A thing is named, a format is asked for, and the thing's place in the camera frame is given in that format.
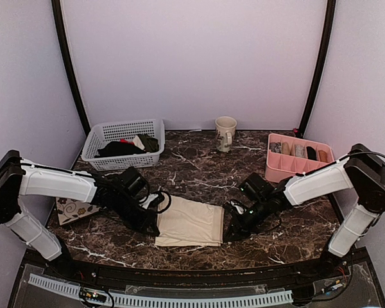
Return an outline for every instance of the wire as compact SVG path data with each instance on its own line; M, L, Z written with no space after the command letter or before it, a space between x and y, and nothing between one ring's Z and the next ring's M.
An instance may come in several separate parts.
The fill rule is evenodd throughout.
M105 210L99 210L99 211L97 212L97 214L100 214L100 215L102 215L103 217L108 218L109 220L115 221L116 223L123 223L123 220L115 219L115 218L111 217L110 215L108 215L108 214L106 213Z
M147 181L146 181L146 184L147 184L147 195L143 199L138 200L140 204L147 201L148 197L150 196L150 184Z
M338 266L338 271L341 272L344 281L347 282L347 276L345 276L345 271L341 266Z
M158 193L164 193L164 194L166 194L167 197L168 197L168 204L167 204L167 206L166 206L164 209L158 210L158 211L157 211L157 214L162 214L162 213L164 213L167 209L169 209L169 207L170 207L170 205L171 205L171 195L170 195L168 192L166 192L166 191L156 191L156 192L153 192L153 194L158 194Z
M83 286L87 284L90 287L95 287L96 289L101 289L101 291L104 292L105 294L107 294L108 297L110 297L110 299L111 299L111 306L110 306L110 308L114 308L115 307L115 302L114 302L113 296L110 294L110 292L108 292L107 290L104 290L103 286L97 286L96 284L92 284L91 282L81 281L81 280L77 280L77 279L73 279L73 278L68 278L68 277L60 274L58 272L58 270L54 266L51 266L50 264L46 264L46 265L49 266L58 276L60 276L64 280L71 281L71 282L76 282L78 284L82 284Z
M81 298L80 299L80 302L83 306L85 307L88 307L88 308L98 308L98 307L101 307L101 305L97 305L97 304L92 304L90 302L87 301L87 299L84 297L84 298Z
M346 283L345 287L335 296L331 297L331 298L322 298L322 299L314 299L314 297L317 297L318 295L322 295L321 293L316 293L312 296L310 296L309 298L294 298L293 300L295 302L305 302L305 301L310 301L310 302L328 302L330 300L334 300L335 298L341 296L341 294L343 294L345 292L345 290L347 290L347 288L349 287L349 285L351 284L351 281L352 281L352 277L354 276L354 260L353 260L353 254L351 252L351 261L350 261L350 264L351 264L351 274L349 276L349 279L348 279L348 282Z
M267 233L267 232L271 232L272 230L275 230L275 229L281 227L281 225L282 225L282 218L281 218L281 216L279 216L277 213L275 213L275 216L276 216L276 217L278 218L278 220L279 220L278 224L277 224L276 226L270 228L270 229L265 230L265 231L262 231L262 230L261 230L261 232Z
M350 262L351 263L351 275L349 276L349 279L348 279L348 282L346 283L346 286L337 295L335 295L331 298L322 298L322 299L312 300L312 302L328 302L329 300L334 300L335 298L340 297L341 294L343 294L345 292L345 290L347 290L347 288L351 284L352 277L354 276L354 258L353 258L353 255L354 255L354 253L351 252L351 262Z
M339 160L345 160L348 157L353 157L353 156L357 156L357 155L364 155L364 154L376 155L376 156L380 156L382 158L385 158L385 155L382 154L382 153L373 152L373 151L365 151L365 152L357 152L357 153L346 154L344 157L341 157Z

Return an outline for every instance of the brown sock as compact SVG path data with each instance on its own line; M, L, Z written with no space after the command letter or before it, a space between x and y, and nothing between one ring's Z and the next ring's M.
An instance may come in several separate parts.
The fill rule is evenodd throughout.
M320 162L329 162L327 152L324 150L319 150L318 155L320 156Z
M289 144L288 142L283 142L282 143L282 154L285 154L285 155L290 155L291 151L289 149Z

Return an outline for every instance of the pink compartment tray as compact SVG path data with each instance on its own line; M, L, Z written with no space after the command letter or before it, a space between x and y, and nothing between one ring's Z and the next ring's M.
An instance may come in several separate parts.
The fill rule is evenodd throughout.
M271 142L287 142L291 149L291 155L284 155L274 153L270 150ZM295 152L295 144L299 144L303 147L310 146L316 151L317 160L310 160L306 158L293 156ZM320 162L320 156L318 151L323 150L327 152L328 162ZM267 153L267 166L265 169L265 179L270 182L279 183L281 180L295 175L296 173L309 172L320 167L323 167L334 161L334 155L331 148L324 144L305 139L298 139L294 137L288 137L279 135L277 133L271 133L268 137L268 153Z

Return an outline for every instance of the curved black pole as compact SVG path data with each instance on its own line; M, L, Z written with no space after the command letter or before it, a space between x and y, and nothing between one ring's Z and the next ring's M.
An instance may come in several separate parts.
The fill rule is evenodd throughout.
M53 5L54 22L56 25L58 43L60 44L60 50L62 52L65 72L69 80L71 93L73 95L78 116L80 117L81 125L83 126L85 134L88 135L90 133L91 127L89 120L87 119L87 115L85 114L83 100L81 99L76 75L73 69L73 63L71 62L69 45L67 43L67 37L65 35L63 13L60 0L51 0L51 4Z
M323 24L320 51L318 52L318 58L316 60L316 66L315 66L314 76L312 77L311 88L309 89L307 103L305 104L304 114L302 114L300 127L294 129L295 135L298 138L304 137L304 133L305 133L305 130L307 129L308 121L311 116L312 109L314 107L316 94L318 93L318 88L320 86L323 66L325 64L325 59L327 57L329 39L331 36L331 30L332 30L332 23L334 22L335 5L336 5L336 0L328 0L327 12L325 13L325 22Z

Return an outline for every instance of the beige cloth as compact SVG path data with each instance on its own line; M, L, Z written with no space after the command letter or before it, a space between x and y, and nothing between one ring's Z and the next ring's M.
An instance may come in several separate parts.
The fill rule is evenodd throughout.
M158 206L166 207L168 197ZM157 246L221 246L224 208L171 196L171 206L159 214Z

